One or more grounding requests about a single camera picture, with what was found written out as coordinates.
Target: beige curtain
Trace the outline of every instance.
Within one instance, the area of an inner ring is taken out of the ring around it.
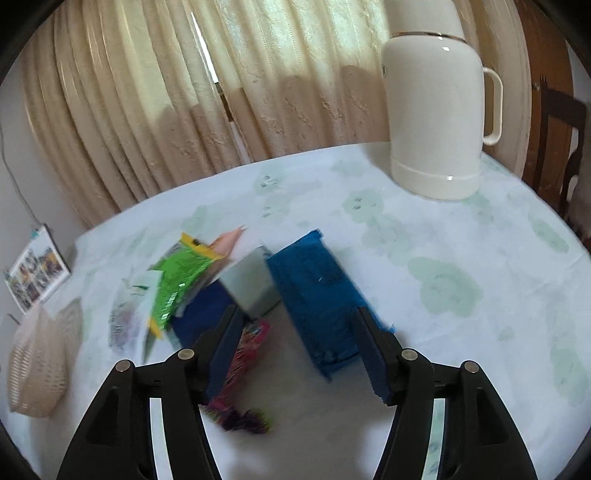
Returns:
[[[253,160],[388,140],[382,0],[191,0]]]
[[[254,160],[388,140],[380,51],[392,0],[191,1]],[[531,85],[517,10],[513,0],[456,6],[468,42],[505,82],[504,135],[491,153],[520,175]]]
[[[184,0],[67,0],[23,68],[33,132],[91,226],[241,164]]]

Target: chip bag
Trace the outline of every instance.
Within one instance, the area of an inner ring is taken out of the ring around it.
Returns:
[[[164,330],[172,312],[183,301],[193,284],[223,255],[183,233],[181,239],[158,260],[151,270],[162,272],[152,311],[151,330]]]

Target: plastic bag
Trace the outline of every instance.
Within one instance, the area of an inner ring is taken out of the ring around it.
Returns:
[[[270,328],[264,320],[244,327],[224,387],[205,408],[207,415],[224,430],[246,430],[261,434],[271,428],[271,422],[262,410],[251,409],[240,413],[229,399],[236,384],[255,363],[259,347],[267,338]]]
[[[202,289],[207,287],[228,264],[228,257],[232,254],[232,250],[234,250],[234,246],[242,236],[243,232],[244,228],[240,227],[232,230],[231,232],[223,233],[218,238],[216,238],[212,244],[209,245],[209,248],[211,248],[215,253],[218,255],[223,255],[224,259],[211,265],[193,285],[193,287],[187,292],[185,298],[179,302],[177,309],[174,312],[175,317],[182,317],[184,315],[185,309],[197,297],[197,294]]]
[[[109,346],[118,359],[144,362],[150,315],[162,272],[149,270],[119,287],[109,317]]]
[[[183,233],[175,246],[152,267],[152,270],[161,271],[163,275],[154,302],[151,325],[155,323],[164,330],[172,312],[193,284],[213,262],[222,258],[223,255],[196,243],[192,237]]]

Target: woven basket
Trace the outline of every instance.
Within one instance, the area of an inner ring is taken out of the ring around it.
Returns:
[[[68,387],[63,331],[37,302],[12,341],[7,375],[10,410],[29,417],[51,414]]]

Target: white tablecloth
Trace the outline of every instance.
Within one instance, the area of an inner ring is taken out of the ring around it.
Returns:
[[[591,261],[562,220],[493,159],[464,202],[435,202],[387,174],[389,145],[317,150],[224,172],[147,200],[83,235],[71,279],[48,302],[77,297],[84,337],[72,385],[52,418],[17,415],[7,428],[43,478],[57,474],[78,422],[117,360],[108,314],[121,278],[145,270],[182,229],[211,241],[246,225],[234,259],[273,251],[319,228],[403,346],[433,362],[477,361],[512,414],[540,480],[553,479],[591,426]],[[226,433],[206,420],[222,477],[371,479],[394,409],[374,396],[357,362],[327,383],[282,306],[241,406],[263,408],[275,429]],[[174,348],[158,342],[151,361]],[[170,478],[154,413],[161,480]],[[443,421],[436,405],[425,478],[435,478]]]

